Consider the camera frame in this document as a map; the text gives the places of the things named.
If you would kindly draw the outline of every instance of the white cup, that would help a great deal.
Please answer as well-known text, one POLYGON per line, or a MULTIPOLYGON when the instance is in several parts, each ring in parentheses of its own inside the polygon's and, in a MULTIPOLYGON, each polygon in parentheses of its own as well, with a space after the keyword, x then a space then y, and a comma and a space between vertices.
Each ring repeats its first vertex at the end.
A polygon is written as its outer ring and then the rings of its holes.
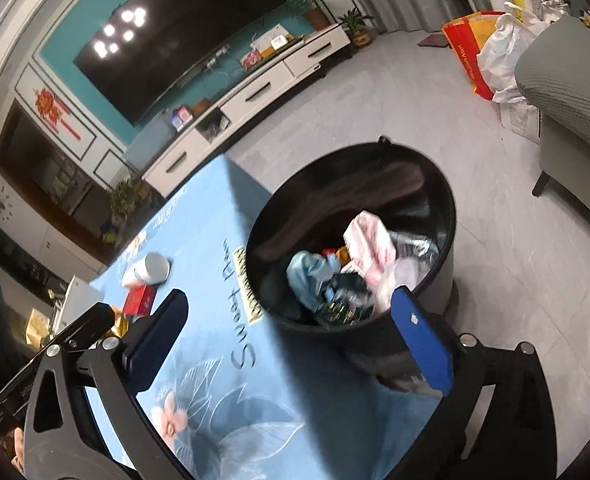
POLYGON ((159 253, 149 253, 135 262, 123 275, 122 286, 136 288, 165 282, 171 271, 169 261, 159 253))

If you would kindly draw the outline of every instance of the tv screen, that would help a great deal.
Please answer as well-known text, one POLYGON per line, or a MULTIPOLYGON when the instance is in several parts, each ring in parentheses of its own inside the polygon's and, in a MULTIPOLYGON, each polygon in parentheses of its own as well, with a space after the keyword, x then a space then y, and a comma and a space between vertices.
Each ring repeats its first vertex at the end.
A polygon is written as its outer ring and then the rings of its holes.
POLYGON ((131 123, 192 67, 284 0, 128 0, 75 65, 131 123))

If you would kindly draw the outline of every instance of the bolt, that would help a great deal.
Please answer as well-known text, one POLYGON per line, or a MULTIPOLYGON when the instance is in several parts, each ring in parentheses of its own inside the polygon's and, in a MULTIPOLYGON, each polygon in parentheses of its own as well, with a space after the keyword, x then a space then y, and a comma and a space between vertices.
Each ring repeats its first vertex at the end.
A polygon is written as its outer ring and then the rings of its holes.
POLYGON ((111 336, 102 341, 102 348, 104 350, 113 350, 114 348, 117 348, 119 344, 120 340, 117 337, 111 336))
POLYGON ((60 345, 51 345, 46 349, 46 355, 48 357, 55 357, 60 353, 60 345))
POLYGON ((532 355, 535 353, 535 347, 528 341, 520 343, 520 350, 526 355, 532 355))
POLYGON ((477 344, 477 338, 472 334, 462 334, 459 336, 459 342, 466 348, 473 348, 477 344))

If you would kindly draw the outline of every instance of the chair leg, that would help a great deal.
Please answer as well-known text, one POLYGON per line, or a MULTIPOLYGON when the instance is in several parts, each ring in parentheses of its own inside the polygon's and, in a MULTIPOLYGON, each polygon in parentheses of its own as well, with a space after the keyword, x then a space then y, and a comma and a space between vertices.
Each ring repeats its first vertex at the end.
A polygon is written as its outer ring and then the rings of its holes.
POLYGON ((537 182, 535 183, 535 187, 533 188, 533 196, 541 196, 541 194, 544 192, 544 188, 546 187, 546 184, 548 184, 548 181, 550 180, 550 175, 548 173, 544 173, 543 171, 541 172, 541 174, 539 175, 539 178, 537 179, 537 182))

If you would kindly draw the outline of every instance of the crumpled pink and white wrapper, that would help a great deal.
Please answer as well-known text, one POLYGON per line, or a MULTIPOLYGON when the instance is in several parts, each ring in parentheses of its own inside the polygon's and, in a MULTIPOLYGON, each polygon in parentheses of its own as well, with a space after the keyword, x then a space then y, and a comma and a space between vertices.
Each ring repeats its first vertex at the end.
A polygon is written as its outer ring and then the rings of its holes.
POLYGON ((344 242, 351 262, 370 288, 376 288, 384 269, 397 255, 389 232, 379 217, 362 211, 346 228, 344 242))

